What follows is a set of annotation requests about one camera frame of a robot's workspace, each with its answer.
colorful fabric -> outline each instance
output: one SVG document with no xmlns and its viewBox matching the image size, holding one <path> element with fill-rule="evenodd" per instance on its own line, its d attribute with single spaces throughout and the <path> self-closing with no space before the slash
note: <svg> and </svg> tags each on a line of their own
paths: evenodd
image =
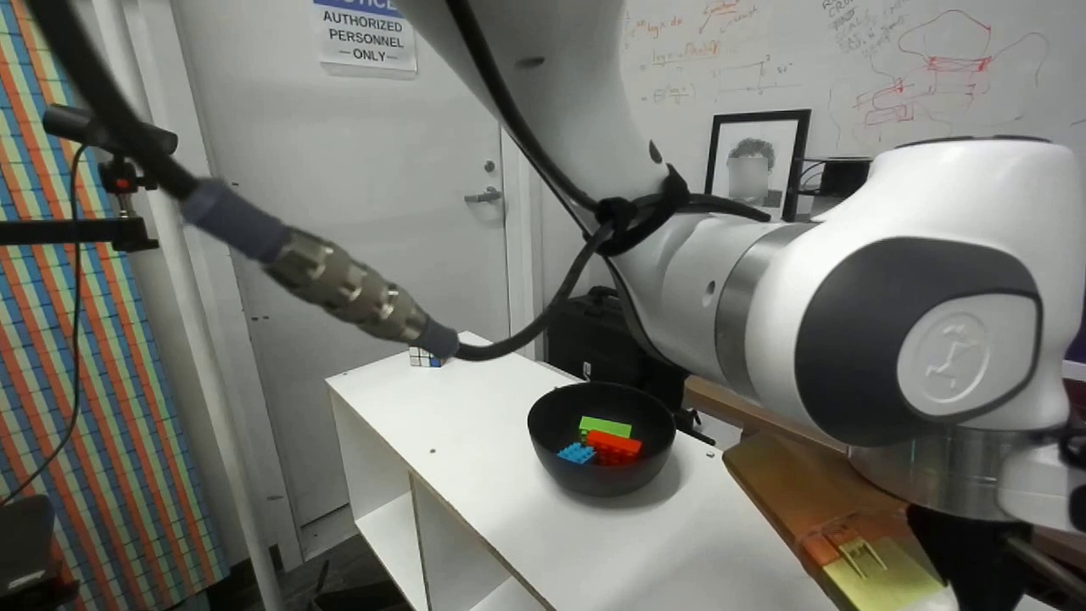
<svg viewBox="0 0 1086 611">
<path fill-rule="evenodd" d="M 0 0 L 0 222 L 68 216 L 71 143 L 41 112 L 74 102 L 22 0 Z M 83 216 L 108 216 L 83 163 Z M 59 444 L 71 416 L 71 248 L 0 245 L 0 497 Z M 129 255 L 85 245 L 83 420 L 45 479 L 77 608 L 170 608 L 226 576 L 183 420 L 132 285 Z"/>
</svg>

black cable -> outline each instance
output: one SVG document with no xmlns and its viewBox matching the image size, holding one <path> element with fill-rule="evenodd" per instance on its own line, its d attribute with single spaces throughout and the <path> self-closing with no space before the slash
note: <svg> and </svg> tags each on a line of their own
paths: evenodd
<svg viewBox="0 0 1086 611">
<path fill-rule="evenodd" d="M 578 250 L 578 259 L 574 259 L 563 285 L 555 292 L 555 299 L 547 302 L 547 308 L 545 308 L 528 328 L 520 328 L 516 338 L 508 338 L 508 341 L 504 341 L 504 344 L 494 344 L 494 345 L 468 345 L 468 344 L 463 344 L 455 358 L 459 358 L 459 360 L 499 360 L 499 358 L 516 352 L 516 349 L 522 349 L 528 344 L 533 344 L 533 341 L 547 328 L 547 322 L 555 318 L 557 305 L 560 305 L 563 299 L 569 299 L 569 292 L 578 290 L 578 281 L 581 281 L 592 255 L 595 255 L 599 245 L 603 242 L 603 233 L 607 233 L 607 232 L 601 232 L 599 239 L 585 242 L 585 248 Z"/>
<path fill-rule="evenodd" d="M 187 202 L 197 189 L 192 170 L 183 170 L 166 149 L 163 133 L 145 128 L 124 87 L 112 81 L 102 65 L 85 25 L 74 13 L 71 0 L 26 0 L 38 31 L 45 35 L 56 57 L 66 65 L 71 85 L 106 126 L 108 141 L 132 156 L 152 184 L 170 196 Z"/>
<path fill-rule="evenodd" d="M 68 209 L 71 209 L 71 222 L 77 224 L 77 161 L 90 145 L 77 145 L 74 156 L 71 156 L 71 175 L 68 175 Z M 74 435 L 74 425 L 77 425 L 77 416 L 83 416 L 83 383 L 77 383 L 77 318 L 83 318 L 83 242 L 74 239 L 71 242 L 71 285 L 74 285 L 74 296 L 71 296 L 71 373 L 68 373 L 68 387 L 71 387 L 71 416 L 68 416 L 68 427 L 59 442 L 59 450 L 14 489 L 5 497 L 0 505 L 11 505 L 32 482 L 38 482 L 52 467 L 56 459 L 68 450 L 71 435 Z"/>
<path fill-rule="evenodd" d="M 459 25 L 468 55 L 481 76 L 481 85 L 488 87 L 504 124 L 508 126 L 512 141 L 520 143 L 522 156 L 537 168 L 537 175 L 547 179 L 547 187 L 557 194 L 557 202 L 569 212 L 569 202 L 585 212 L 595 212 L 599 203 L 547 156 L 529 124 L 520 116 L 516 100 L 507 87 L 507 78 L 496 65 L 496 55 L 488 50 L 481 29 L 476 21 L 473 0 L 447 0 L 447 13 Z"/>
<path fill-rule="evenodd" d="M 747 209 L 739 202 L 719 202 L 719 196 L 692 196 L 686 209 L 678 209 L 677 215 L 731 215 L 731 216 L 747 216 L 758 224 L 775 222 L 770 215 Z"/>
</svg>

whiteboard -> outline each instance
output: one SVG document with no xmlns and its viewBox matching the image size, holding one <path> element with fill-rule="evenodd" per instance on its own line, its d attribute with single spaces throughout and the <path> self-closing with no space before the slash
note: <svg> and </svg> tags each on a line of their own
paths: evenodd
<svg viewBox="0 0 1086 611">
<path fill-rule="evenodd" d="M 1086 156 L 1084 0 L 627 0 L 634 124 L 707 184 L 722 112 L 812 108 L 808 156 L 1047 137 Z"/>
</svg>

sticker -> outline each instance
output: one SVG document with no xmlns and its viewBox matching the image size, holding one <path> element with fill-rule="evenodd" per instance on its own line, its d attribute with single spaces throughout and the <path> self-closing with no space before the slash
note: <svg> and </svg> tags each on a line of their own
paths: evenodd
<svg viewBox="0 0 1086 611">
<path fill-rule="evenodd" d="M 416 31 L 392 0 L 311 0 L 332 76 L 417 78 Z"/>
</svg>

portrait photo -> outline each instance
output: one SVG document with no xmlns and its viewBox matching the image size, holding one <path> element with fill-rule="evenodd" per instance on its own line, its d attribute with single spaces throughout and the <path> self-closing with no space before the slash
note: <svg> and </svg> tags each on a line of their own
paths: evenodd
<svg viewBox="0 0 1086 611">
<path fill-rule="evenodd" d="M 808 108 L 716 116 L 707 194 L 795 222 Z"/>
</svg>

